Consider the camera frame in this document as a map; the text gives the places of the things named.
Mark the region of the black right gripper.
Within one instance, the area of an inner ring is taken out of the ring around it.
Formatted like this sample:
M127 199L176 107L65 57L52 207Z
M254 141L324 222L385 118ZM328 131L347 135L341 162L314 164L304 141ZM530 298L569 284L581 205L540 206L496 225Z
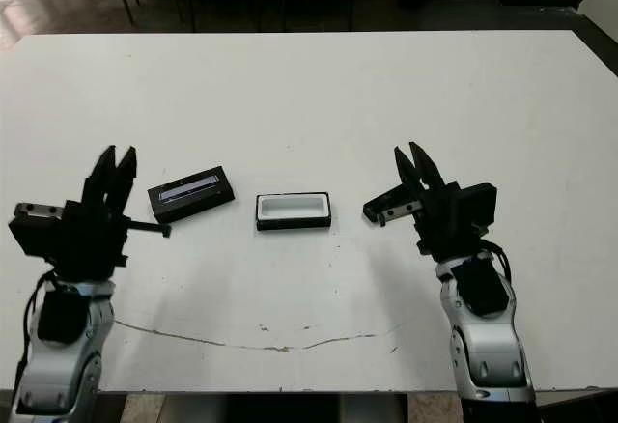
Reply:
M483 186L445 185L429 155L413 141L409 146L414 164L399 147L394 148L402 184L379 197L379 225L410 215L419 236L419 252L437 262L478 253L483 238ZM424 189L422 183L437 189Z

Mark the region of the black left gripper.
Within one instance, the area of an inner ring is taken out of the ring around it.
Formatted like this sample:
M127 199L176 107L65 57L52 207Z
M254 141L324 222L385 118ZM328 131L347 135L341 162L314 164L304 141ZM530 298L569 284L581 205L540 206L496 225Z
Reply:
M60 279L110 278L115 268L126 265L123 248L128 231L155 232L165 238L171 235L169 225L123 215L136 173L133 146L118 165L116 147L108 146L85 180L87 206L75 201L63 207L19 203L14 208L15 240L26 255L52 265Z

